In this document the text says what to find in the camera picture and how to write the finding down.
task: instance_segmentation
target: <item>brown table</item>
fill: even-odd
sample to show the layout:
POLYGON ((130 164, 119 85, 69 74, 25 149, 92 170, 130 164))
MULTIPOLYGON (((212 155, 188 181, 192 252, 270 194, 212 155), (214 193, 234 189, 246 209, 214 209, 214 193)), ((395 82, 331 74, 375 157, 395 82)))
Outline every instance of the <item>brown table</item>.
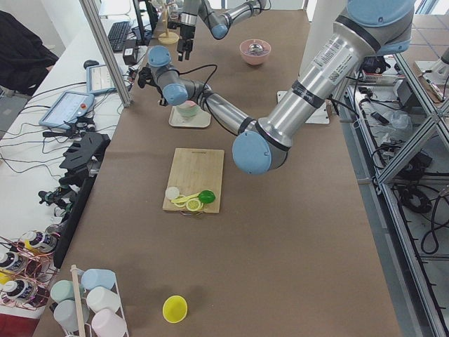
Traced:
MULTIPOLYGON (((192 59, 178 66, 217 63, 211 86, 260 117, 295 80, 308 27, 303 11, 270 11, 214 41, 201 24, 192 59), (272 45, 269 62, 242 61, 239 43, 248 38, 272 45)), ((284 166, 249 176, 232 161, 234 137, 214 121, 175 129, 156 90, 134 88, 133 98, 60 279, 73 263, 114 270, 132 336, 401 335, 337 118, 303 126, 284 166), (162 211, 176 147, 225 150, 219 214, 162 211), (161 314, 173 294, 189 303, 180 324, 161 314)), ((61 335, 46 310, 34 336, 61 335)))

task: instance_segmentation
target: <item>computer mouse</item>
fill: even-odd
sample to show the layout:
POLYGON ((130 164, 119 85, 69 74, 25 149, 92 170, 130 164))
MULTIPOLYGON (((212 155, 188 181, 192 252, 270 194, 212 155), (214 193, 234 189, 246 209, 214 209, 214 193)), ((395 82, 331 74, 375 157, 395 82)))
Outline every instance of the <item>computer mouse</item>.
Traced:
POLYGON ((95 60, 87 60, 83 64, 84 69, 87 69, 87 67, 92 67, 93 65, 99 65, 98 61, 95 60))

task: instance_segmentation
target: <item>blue joint cap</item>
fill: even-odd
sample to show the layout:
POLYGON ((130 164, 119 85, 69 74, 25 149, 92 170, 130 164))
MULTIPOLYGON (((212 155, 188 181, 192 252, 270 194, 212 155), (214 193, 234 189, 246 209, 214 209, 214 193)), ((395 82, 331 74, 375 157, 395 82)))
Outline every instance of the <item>blue joint cap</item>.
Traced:
POLYGON ((403 51, 406 51, 408 49, 410 41, 411 39, 407 41, 398 42, 395 44, 386 44, 377 51, 376 55, 381 56, 381 55, 402 53, 403 51))
POLYGON ((237 136, 232 145, 232 157, 237 167, 248 174, 266 173, 272 164, 272 152, 267 141, 253 131, 237 136))
POLYGON ((216 25, 215 27, 212 27, 210 32, 216 39, 222 39, 226 36, 228 29, 225 25, 216 25))
POLYGON ((365 27, 383 27, 414 9, 415 0, 348 0, 349 17, 365 27))
POLYGON ((152 67, 163 67, 171 62, 170 51, 164 46, 154 46, 148 52, 148 63, 152 67))
POLYGON ((187 89, 182 84, 171 83, 162 89, 162 95, 170 105, 179 105, 189 99, 187 89))

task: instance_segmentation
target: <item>white table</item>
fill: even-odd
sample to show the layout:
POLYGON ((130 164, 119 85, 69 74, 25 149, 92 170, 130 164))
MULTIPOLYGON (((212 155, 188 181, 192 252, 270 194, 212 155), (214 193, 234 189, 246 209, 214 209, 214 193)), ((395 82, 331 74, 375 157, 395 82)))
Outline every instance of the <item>white table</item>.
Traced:
MULTIPOLYGON (((103 20, 106 32, 110 30, 113 22, 114 20, 103 20)), ((139 58, 146 53, 146 49, 146 47, 140 48, 139 58)), ((124 69, 123 73, 125 73, 128 67, 124 65, 121 53, 116 53, 115 56, 119 66, 124 69)), ((83 68, 83 64, 88 59, 97 60, 100 64, 104 64, 90 27, 86 25, 67 47, 55 67, 36 91, 36 94, 59 86, 86 81, 86 71, 83 68)), ((42 94, 35 99, 31 99, 27 106, 51 106, 60 94, 66 90, 86 92, 86 85, 70 86, 42 94)), ((100 102, 104 97, 104 95, 96 96, 95 103, 100 102)), ((105 101, 95 108, 94 121, 98 132, 106 133, 112 138, 122 109, 123 105, 119 96, 116 93, 110 93, 105 101)), ((44 154, 42 153, 42 141, 44 139, 42 131, 47 130, 47 128, 24 124, 38 125, 40 118, 46 111, 46 108, 41 107, 32 107, 24 110, 9 128, 8 132, 14 134, 34 133, 25 134, 15 139, 12 138, 17 136, 6 134, 4 139, 0 140, 0 153, 6 159, 49 161, 46 164, 51 173, 53 175, 63 176, 65 170, 59 168, 60 163, 64 160, 62 154, 65 152, 66 147, 72 144, 73 140, 59 138, 61 142, 65 140, 64 143, 60 144, 54 138, 47 138, 44 154), (7 146, 23 142, 34 143, 7 146)), ((39 164, 11 161, 8 163, 17 171, 22 171, 39 164)), ((40 190, 51 191, 59 186, 58 179, 59 176, 52 177, 48 169, 43 166, 20 174, 14 173, 5 162, 0 160, 0 214, 3 218, 3 222, 0 225, 0 235, 8 239, 15 239, 28 230, 45 230, 52 223, 59 223, 60 219, 55 218, 53 215, 55 207, 39 204, 40 198, 38 196, 38 191, 40 190)), ((24 317, 38 317, 41 314, 41 310, 28 311, 0 306, 0 313, 24 317)))

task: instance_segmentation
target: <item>white tray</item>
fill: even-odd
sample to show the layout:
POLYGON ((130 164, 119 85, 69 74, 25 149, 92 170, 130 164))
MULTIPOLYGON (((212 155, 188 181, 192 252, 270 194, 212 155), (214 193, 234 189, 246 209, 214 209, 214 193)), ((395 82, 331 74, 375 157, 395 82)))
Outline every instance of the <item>white tray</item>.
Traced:
POLYGON ((210 124, 210 114, 200 110, 193 117, 183 117, 176 107, 172 107, 168 123, 174 128, 207 128, 210 124))

